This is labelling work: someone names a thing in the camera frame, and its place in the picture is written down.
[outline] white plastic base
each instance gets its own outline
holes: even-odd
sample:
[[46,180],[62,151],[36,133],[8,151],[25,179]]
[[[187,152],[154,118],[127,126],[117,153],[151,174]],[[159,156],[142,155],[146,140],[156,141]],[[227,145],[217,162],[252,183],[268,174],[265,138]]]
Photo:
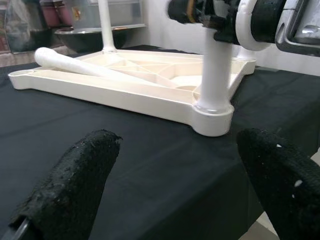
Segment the white plastic base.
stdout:
[[[118,50],[117,53],[97,52],[77,59],[85,65],[90,63],[97,69],[106,69],[106,74],[93,76],[93,73],[85,75],[88,73],[39,67],[12,72],[9,77],[15,89],[36,89],[172,120],[190,125],[205,136],[216,137],[229,130],[234,111],[229,103],[224,111],[208,111],[196,105],[202,95],[201,55]],[[71,63],[74,62],[61,68],[78,69]],[[254,72],[255,65],[254,60],[232,59],[225,85],[227,102],[243,76]]]

